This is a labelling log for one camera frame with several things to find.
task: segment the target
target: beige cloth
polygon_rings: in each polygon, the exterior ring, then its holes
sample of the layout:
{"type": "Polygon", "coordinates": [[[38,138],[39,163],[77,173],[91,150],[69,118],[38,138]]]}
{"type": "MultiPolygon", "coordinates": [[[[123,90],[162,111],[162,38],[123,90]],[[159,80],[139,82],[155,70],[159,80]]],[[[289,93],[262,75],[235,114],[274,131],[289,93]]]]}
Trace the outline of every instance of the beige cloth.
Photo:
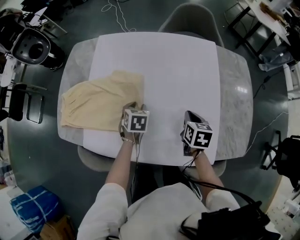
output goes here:
{"type": "Polygon", "coordinates": [[[62,126],[118,131],[123,106],[143,104],[144,78],[140,74],[114,71],[112,75],[81,82],[62,95],[62,126]]]}

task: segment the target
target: table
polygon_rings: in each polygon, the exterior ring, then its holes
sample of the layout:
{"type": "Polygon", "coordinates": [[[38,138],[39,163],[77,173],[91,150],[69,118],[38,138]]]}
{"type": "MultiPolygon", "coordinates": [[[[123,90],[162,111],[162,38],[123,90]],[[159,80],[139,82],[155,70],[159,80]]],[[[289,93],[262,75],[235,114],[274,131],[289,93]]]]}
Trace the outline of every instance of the table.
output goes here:
{"type": "Polygon", "coordinates": [[[231,24],[229,24],[228,28],[230,30],[233,30],[236,34],[238,34],[239,37],[241,37],[241,41],[236,45],[236,48],[238,48],[242,44],[246,44],[250,50],[256,55],[259,56],[264,49],[269,45],[269,43],[273,40],[273,38],[276,36],[276,34],[283,40],[285,41],[288,45],[290,44],[289,40],[287,39],[287,31],[285,28],[278,22],[275,21],[273,18],[271,18],[268,14],[265,14],[262,12],[262,10],[259,7],[259,4],[262,1],[253,1],[250,2],[249,0],[245,0],[245,2],[248,4],[248,7],[242,11],[236,18],[235,20],[232,21],[231,24]],[[250,10],[253,11],[255,14],[257,20],[259,21],[246,35],[245,37],[242,37],[237,31],[233,28],[235,24],[237,24],[243,16],[245,16],[250,10]],[[267,28],[272,30],[272,34],[269,36],[269,38],[265,41],[265,43],[261,46],[261,48],[256,51],[252,45],[247,41],[247,39],[252,36],[258,28],[260,28],[262,25],[265,25],[267,28]]]}
{"type": "MultiPolygon", "coordinates": [[[[76,44],[67,60],[60,83],[57,125],[60,138],[83,146],[83,129],[61,127],[61,95],[89,79],[97,38],[76,44]]],[[[253,95],[246,60],[217,46],[220,73],[221,113],[216,160],[242,157],[252,126],[253,95]]]]}

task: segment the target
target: white sheet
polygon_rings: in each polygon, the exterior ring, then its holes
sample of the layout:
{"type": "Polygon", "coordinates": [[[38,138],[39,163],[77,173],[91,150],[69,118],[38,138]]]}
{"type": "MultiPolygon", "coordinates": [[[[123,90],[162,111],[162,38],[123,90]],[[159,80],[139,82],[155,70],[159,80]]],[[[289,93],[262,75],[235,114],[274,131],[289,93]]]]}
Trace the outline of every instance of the white sheet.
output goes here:
{"type": "MultiPolygon", "coordinates": [[[[144,102],[150,121],[139,162],[184,165],[189,161],[191,157],[183,156],[180,132],[184,113],[191,110],[204,117],[214,131],[205,150],[213,164],[220,121],[220,78],[214,42],[158,32],[100,36],[89,80],[114,70],[145,76],[144,102]]],[[[83,131],[83,146],[95,153],[115,158],[121,144],[117,132],[83,131]]]]}

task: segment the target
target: blue bag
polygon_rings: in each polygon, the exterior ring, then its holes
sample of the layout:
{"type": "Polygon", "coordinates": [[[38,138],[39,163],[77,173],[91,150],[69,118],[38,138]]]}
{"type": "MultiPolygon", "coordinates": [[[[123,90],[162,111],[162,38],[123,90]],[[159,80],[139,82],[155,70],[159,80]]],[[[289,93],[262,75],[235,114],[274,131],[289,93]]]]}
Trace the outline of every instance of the blue bag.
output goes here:
{"type": "Polygon", "coordinates": [[[32,233],[41,232],[45,222],[59,218],[59,198],[42,186],[31,189],[10,201],[13,211],[32,233]]]}

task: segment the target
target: white cable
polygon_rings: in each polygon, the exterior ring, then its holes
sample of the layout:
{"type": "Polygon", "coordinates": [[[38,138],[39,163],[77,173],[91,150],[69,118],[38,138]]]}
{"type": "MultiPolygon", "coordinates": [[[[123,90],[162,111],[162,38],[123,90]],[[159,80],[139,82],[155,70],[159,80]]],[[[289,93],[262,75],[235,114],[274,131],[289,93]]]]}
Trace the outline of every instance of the white cable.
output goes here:
{"type": "Polygon", "coordinates": [[[104,13],[104,12],[107,12],[109,9],[111,9],[112,7],[114,7],[114,8],[116,9],[117,23],[121,26],[123,32],[136,32],[136,29],[135,29],[135,28],[131,28],[131,29],[128,29],[128,28],[127,28],[127,26],[126,26],[126,20],[125,20],[125,18],[124,18],[123,12],[122,12],[122,10],[121,10],[119,1],[117,1],[117,4],[118,4],[118,6],[119,6],[120,12],[122,13],[122,18],[123,18],[123,20],[124,20],[124,26],[125,26],[125,29],[126,29],[127,31],[125,31],[124,28],[123,28],[123,26],[122,26],[122,24],[119,23],[119,19],[118,19],[118,9],[117,9],[117,7],[116,7],[115,5],[113,5],[113,4],[110,3],[110,0],[108,0],[108,4],[106,4],[106,5],[101,9],[101,12],[103,12],[103,13],[104,13]]]}
{"type": "Polygon", "coordinates": [[[255,133],[255,136],[254,136],[254,138],[253,138],[253,140],[252,140],[252,143],[251,143],[250,147],[247,149],[246,153],[243,155],[243,157],[247,154],[247,152],[248,152],[248,151],[250,150],[250,148],[252,147],[252,145],[253,145],[253,143],[254,143],[254,141],[255,141],[255,138],[256,138],[257,134],[260,133],[260,132],[262,132],[263,130],[265,130],[267,127],[271,126],[271,124],[272,124],[274,121],[276,121],[277,118],[279,118],[282,114],[287,114],[287,115],[288,115],[287,112],[282,112],[282,113],[280,113],[280,114],[279,114],[272,122],[270,122],[270,123],[269,123],[267,126],[265,126],[263,129],[261,129],[261,130],[259,130],[259,131],[257,131],[257,132],[255,133]]]}

